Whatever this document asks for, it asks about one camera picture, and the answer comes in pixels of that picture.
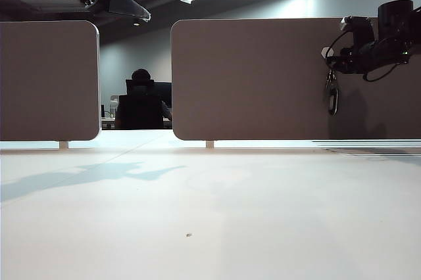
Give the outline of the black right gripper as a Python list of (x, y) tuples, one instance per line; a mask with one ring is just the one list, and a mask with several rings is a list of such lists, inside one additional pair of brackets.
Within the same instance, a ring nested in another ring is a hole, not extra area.
[(348, 57), (329, 56), (326, 64), (333, 65), (333, 69), (342, 74), (367, 74), (390, 64), (407, 63), (409, 50), (410, 43), (405, 40), (383, 39), (366, 44), (351, 56), (350, 61)]

